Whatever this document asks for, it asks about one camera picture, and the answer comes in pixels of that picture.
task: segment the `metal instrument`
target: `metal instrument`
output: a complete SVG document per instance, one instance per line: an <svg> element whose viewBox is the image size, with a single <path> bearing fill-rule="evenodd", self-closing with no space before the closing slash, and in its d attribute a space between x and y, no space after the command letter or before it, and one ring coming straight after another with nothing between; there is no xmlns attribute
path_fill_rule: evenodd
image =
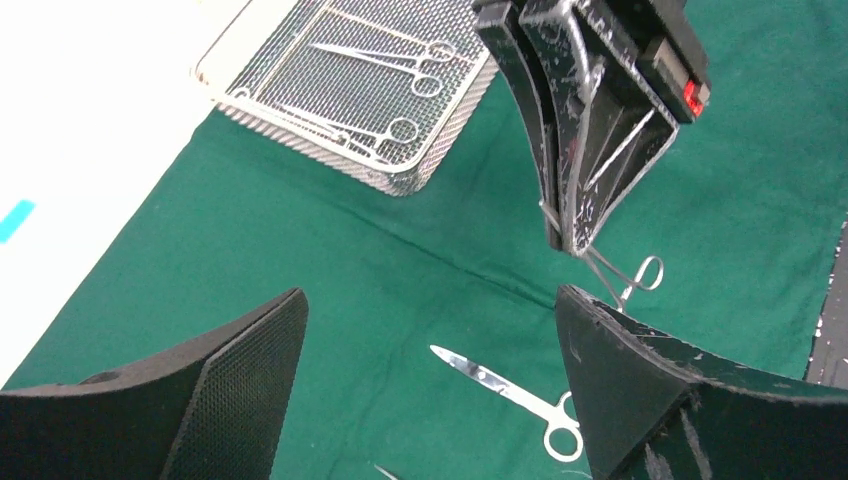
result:
<svg viewBox="0 0 848 480"><path fill-rule="evenodd" d="M222 30L191 74L218 110L393 197L412 195L430 181L498 73L465 1L401 2L388 16L381 2L207 1L202 7ZM311 43L356 47L368 61ZM242 90L252 96L237 97ZM376 132L403 116L414 119L419 132L415 141L390 142L376 156L334 141L326 128L282 112L280 104ZM399 136L401 127L409 129L393 127Z"/></svg>
<svg viewBox="0 0 848 480"><path fill-rule="evenodd" d="M418 124L406 117L397 117L389 122L388 126L386 126L386 130L383 132L374 132L353 125L336 122L289 105L277 105L277 108L283 112L293 115L298 120L305 120L314 124L315 127L321 128L323 132L320 133L324 133L336 142L355 146L372 159L380 157L378 152L385 142L394 142L400 145L406 145L418 138L418 133L420 131ZM371 145L366 145L365 143L354 139L351 136L351 133L371 138L373 143Z"/></svg>
<svg viewBox="0 0 848 480"><path fill-rule="evenodd" d="M343 47L341 45L332 45L329 43L313 43L309 46L325 52L355 58L357 60L362 60L364 62L391 68L398 72L412 75L412 83L410 85L412 94L422 98L435 97L442 91L442 88L444 88L444 82L441 78L428 75L421 70L424 66L424 62L446 63L456 56L456 47L441 40L426 44L424 46L424 52L419 55L400 55L374 50L361 50L352 47ZM403 65L387 62L381 59L411 61L413 62L413 66L405 67Z"/></svg>
<svg viewBox="0 0 848 480"><path fill-rule="evenodd" d="M385 468L383 468L379 465L374 465L374 468L376 468L378 472L382 473L389 480L400 480L400 478L398 478L397 475L395 475L394 473L386 470Z"/></svg>
<svg viewBox="0 0 848 480"><path fill-rule="evenodd" d="M548 205L545 205L544 202L539 202L539 207L542 208L542 213L545 214L545 217L548 219L549 224L554 226L554 231L559 233L559 224L555 222L554 214L550 211ZM589 269L592 270L592 273L594 273L595 276L597 276L598 279L601 281L601 283L604 284L604 287L606 287L607 291L610 293L610 295L612 295L612 298L615 301L616 309L619 312L624 312L624 308L627 305L627 301L630 300L630 295L633 293L634 289L642 290L644 292L650 292L652 290L655 290L662 283L663 274L665 273L665 264L663 263L662 259L656 255L650 255L648 257L645 257L645 259L642 260L641 265L639 265L639 269L636 270L636 275L634 275L633 278L628 277L624 272L616 268L612 264L612 262L607 260L606 257L604 257L603 255L601 255L601 252L599 252L594 245L589 245L586 248L586 251L578 258L583 260L586 265L589 266ZM620 294L618 293L618 291L616 291L615 287L612 286L612 283L610 283L609 278L607 278L607 276L604 275L604 272L601 271L600 267L598 266L598 262L600 262L601 265L607 267L607 269L611 271L613 275L615 275L622 282L624 282L626 286ZM651 266L651 264L657 265L657 273L654 277L654 281L650 284L646 284L644 278L645 275L648 273L648 268Z"/></svg>
<svg viewBox="0 0 848 480"><path fill-rule="evenodd" d="M466 377L502 397L506 397L512 402L521 405L530 413L548 422L542 442L545 445L548 455L555 460L563 463L573 462L583 454L583 436L580 434L580 424L569 417L565 411L565 402L571 397L571 392L565 392L555 405L551 405L488 368L478 365L459 354L436 345L430 345L430 350ZM574 436L574 440L577 442L574 452L564 454L554 449L551 445L551 435L557 430L567 430Z"/></svg>

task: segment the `metal instrument tray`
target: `metal instrument tray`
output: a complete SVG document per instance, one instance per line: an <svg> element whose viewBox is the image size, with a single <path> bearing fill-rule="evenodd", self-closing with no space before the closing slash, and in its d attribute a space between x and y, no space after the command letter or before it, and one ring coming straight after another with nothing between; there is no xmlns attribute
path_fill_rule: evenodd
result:
<svg viewBox="0 0 848 480"><path fill-rule="evenodd" d="M466 0L218 1L225 26L192 70L218 108L389 195L427 183L497 73Z"/></svg>

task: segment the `forceps ring handle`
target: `forceps ring handle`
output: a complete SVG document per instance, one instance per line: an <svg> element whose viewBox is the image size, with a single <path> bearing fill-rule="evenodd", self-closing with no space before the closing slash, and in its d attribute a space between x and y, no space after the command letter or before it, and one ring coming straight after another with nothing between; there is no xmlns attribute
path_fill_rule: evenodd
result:
<svg viewBox="0 0 848 480"><path fill-rule="evenodd" d="M657 264L657 276L654 277L653 283L645 285L645 273L648 271L648 267L650 267L652 263ZM639 265L639 270L636 270L636 275L633 276L633 281L627 282L627 288L621 292L621 300L626 302L630 298L633 288L638 288L645 292L656 290L656 288L662 283L663 270L665 270L665 265L663 265L662 259L656 255L651 255L642 260L642 264Z"/></svg>
<svg viewBox="0 0 848 480"><path fill-rule="evenodd" d="M557 410L556 416L548 420L548 428L545 430L545 436L543 437L543 442L545 444L545 450L548 451L548 455L554 458L554 460L562 463L571 463L583 454L583 435L580 434L580 424L576 420L572 420L571 417L565 412L565 402L571 397L571 392L565 392L562 397L560 397L557 402L555 409ZM574 448L574 453L565 455L558 452L551 445L551 435L557 430L568 430L571 433L571 436L574 437L574 441L577 442L577 446Z"/></svg>
<svg viewBox="0 0 848 480"><path fill-rule="evenodd" d="M456 56L456 47L450 42L435 40L427 44L424 55L425 60L443 63Z"/></svg>
<svg viewBox="0 0 848 480"><path fill-rule="evenodd" d="M423 73L416 73L412 79L412 94L421 98L433 98L438 95L444 83L441 78Z"/></svg>
<svg viewBox="0 0 848 480"><path fill-rule="evenodd" d="M398 135L397 131L400 129L402 125L406 125L408 127L407 132L403 132ZM401 145L406 145L409 142L418 138L418 135L421 133L420 128L416 122L406 118L406 117L398 117L391 122L389 122L389 126L386 130L386 140L391 140L395 143L399 143Z"/></svg>

